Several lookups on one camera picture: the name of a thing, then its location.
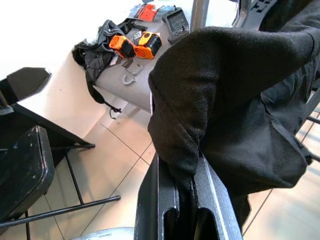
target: tile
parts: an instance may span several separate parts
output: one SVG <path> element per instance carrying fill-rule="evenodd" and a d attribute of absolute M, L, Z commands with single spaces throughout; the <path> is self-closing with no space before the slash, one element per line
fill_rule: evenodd
<path fill-rule="evenodd" d="M 115 106 L 116 108 L 124 109 L 127 106 L 127 102 L 122 100 L 120 97 L 113 95 L 112 93 L 99 88 L 95 87 L 98 92 L 103 96 L 104 100 L 110 103 L 111 105 Z M 113 118 L 117 118 L 121 113 L 114 113 L 111 112 Z M 110 117 L 109 109 L 102 115 L 102 117 L 98 120 L 98 122 L 103 125 L 104 127 L 108 128 L 113 122 L 114 119 Z"/>
<path fill-rule="evenodd" d="M 260 207 L 268 197 L 268 194 L 270 193 L 271 189 L 255 192 L 249 195 L 249 203 L 251 207 L 250 214 L 248 218 L 246 219 L 244 225 L 242 226 L 242 232 L 245 233 L 248 229 L 251 222 L 254 220 L 256 214 L 259 212 Z"/>
<path fill-rule="evenodd" d="M 71 165 L 85 203 L 108 198 L 130 171 L 139 156 L 99 123 L 85 137 L 95 143 L 90 150 L 69 152 Z M 67 162 L 64 159 L 47 193 L 53 210 L 79 204 Z M 63 236 L 79 236 L 96 215 L 101 205 L 56 216 Z"/>
<path fill-rule="evenodd" d="M 151 143 L 148 148 L 145 150 L 145 152 L 142 154 L 141 158 L 145 160 L 149 165 L 152 162 L 152 159 L 154 158 L 156 153 L 156 149 L 153 143 Z"/>
<path fill-rule="evenodd" d="M 32 216 L 49 211 L 50 208 L 48 206 L 46 198 L 42 196 L 29 208 L 28 213 L 29 216 Z M 63 240 L 61 232 L 53 217 L 34 221 L 29 225 L 32 240 Z M 3 235 L 0 236 L 0 240 L 25 239 L 27 239 L 25 224 L 10 227 Z"/>
<path fill-rule="evenodd" d="M 320 156 L 320 124 L 313 124 L 303 144 L 315 155 Z"/>
<path fill-rule="evenodd" d="M 151 143 L 147 130 L 150 117 L 150 113 L 128 103 L 108 129 L 141 156 Z"/>
<path fill-rule="evenodd" d="M 291 189 L 274 189 L 245 240 L 304 240 L 320 236 L 320 163 L 314 162 Z"/>
<path fill-rule="evenodd" d="M 320 113 L 320 103 L 318 104 L 318 106 L 316 106 L 316 108 L 314 109 L 314 111 Z"/>
<path fill-rule="evenodd" d="M 138 192 L 148 168 L 142 159 L 134 165 L 113 193 L 114 196 L 120 195 L 121 200 L 105 204 L 83 235 L 103 229 L 135 226 Z"/>
<path fill-rule="evenodd" d="M 311 113 L 311 116 L 313 117 L 317 117 L 319 115 L 318 112 L 312 112 Z M 306 136 L 307 132 L 309 131 L 309 129 L 311 128 L 311 126 L 313 125 L 313 122 L 312 121 L 305 121 L 305 123 L 302 125 L 302 127 L 300 128 L 300 130 L 297 132 L 297 134 L 295 135 L 296 138 L 302 142 L 302 140 L 304 139 L 304 137 Z"/>

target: black cloth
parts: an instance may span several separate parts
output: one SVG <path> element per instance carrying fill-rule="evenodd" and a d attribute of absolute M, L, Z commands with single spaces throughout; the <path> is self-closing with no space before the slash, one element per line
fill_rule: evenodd
<path fill-rule="evenodd" d="M 100 74 L 109 67 L 112 58 L 116 55 L 109 48 L 109 42 L 116 34 L 124 35 L 122 30 L 111 20 L 106 20 L 99 27 L 97 36 L 92 42 L 87 39 L 79 42 L 72 50 L 74 61 L 85 70 L 85 80 L 91 97 L 99 104 L 106 104 L 115 113 L 121 113 L 121 108 L 116 108 L 106 102 L 104 97 L 94 88 Z"/>
<path fill-rule="evenodd" d="M 319 72 L 320 0 L 287 15 L 277 32 L 193 32 L 150 73 L 148 130 L 182 193 L 185 216 L 200 151 L 227 187 L 239 225 L 249 214 L 248 194 L 293 187 L 311 163 L 295 134 Z M 191 224 L 186 218 L 181 227 Z M 180 237 L 188 239 L 184 229 Z"/>

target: orange device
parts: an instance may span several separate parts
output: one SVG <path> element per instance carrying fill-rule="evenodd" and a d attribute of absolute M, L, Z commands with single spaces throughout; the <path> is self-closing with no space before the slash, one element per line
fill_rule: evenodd
<path fill-rule="evenodd" d="M 133 47 L 135 54 L 143 59 L 153 59 L 162 45 L 160 34 L 145 31 L 138 44 Z"/>
<path fill-rule="evenodd" d="M 130 59 L 135 56 L 133 43 L 122 35 L 113 36 L 109 48 L 113 49 L 121 58 Z"/>

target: gray stool seat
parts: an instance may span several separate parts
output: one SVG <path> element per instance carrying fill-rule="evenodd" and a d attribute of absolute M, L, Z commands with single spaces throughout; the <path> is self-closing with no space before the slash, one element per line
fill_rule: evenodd
<path fill-rule="evenodd" d="M 97 79 L 95 85 L 98 88 L 107 90 L 108 92 L 120 97 L 126 102 L 150 112 L 151 91 L 148 84 L 148 76 L 152 69 L 154 69 L 159 57 L 171 46 L 167 41 L 169 31 L 167 25 L 163 22 L 136 21 L 135 23 L 137 25 L 146 26 L 147 31 L 149 32 L 160 33 L 162 46 L 155 55 L 155 58 L 151 60 L 134 57 L 134 61 L 143 66 L 143 70 L 135 77 L 136 82 L 133 82 L 130 85 L 124 85 L 122 83 L 122 79 L 125 75 L 130 77 L 129 72 L 122 66 L 127 59 L 123 59 L 121 64 L 105 69 Z M 138 32 L 138 30 L 131 30 L 127 37 L 129 39 L 133 39 L 133 35 L 136 32 Z M 132 63 L 129 69 L 135 72 L 138 69 L 138 66 L 135 63 Z"/>

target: black strap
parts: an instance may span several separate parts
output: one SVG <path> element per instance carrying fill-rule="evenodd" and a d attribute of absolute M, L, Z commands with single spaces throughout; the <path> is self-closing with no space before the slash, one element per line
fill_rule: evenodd
<path fill-rule="evenodd" d="M 124 32 L 126 35 L 128 32 L 131 31 L 131 29 L 138 29 L 140 31 L 147 30 L 147 27 L 135 24 L 134 22 L 136 19 L 133 18 L 126 18 L 122 23 L 118 25 L 118 27 Z"/>
<path fill-rule="evenodd" d="M 110 103 L 106 102 L 104 97 L 94 88 L 94 82 L 91 80 L 91 77 L 90 77 L 88 71 L 85 71 L 85 79 L 86 79 L 86 85 L 87 85 L 87 88 L 89 90 L 89 93 L 90 93 L 91 97 L 93 97 L 93 99 L 97 103 L 106 104 L 108 107 L 110 107 L 110 112 L 111 111 L 113 111 L 115 113 L 121 113 L 122 112 L 121 108 L 116 108 L 113 105 L 111 105 Z"/>

